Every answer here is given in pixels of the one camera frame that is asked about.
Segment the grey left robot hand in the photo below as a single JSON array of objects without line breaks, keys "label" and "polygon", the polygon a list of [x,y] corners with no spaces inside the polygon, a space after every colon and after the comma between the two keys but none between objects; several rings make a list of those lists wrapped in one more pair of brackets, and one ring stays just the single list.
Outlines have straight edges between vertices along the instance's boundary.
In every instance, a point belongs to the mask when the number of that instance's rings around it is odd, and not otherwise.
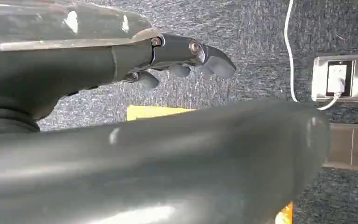
[{"label": "grey left robot hand", "polygon": [[314,178],[330,123],[251,100],[41,132],[58,100],[233,62],[141,14],[72,0],[0,0],[0,224],[265,224]]}]

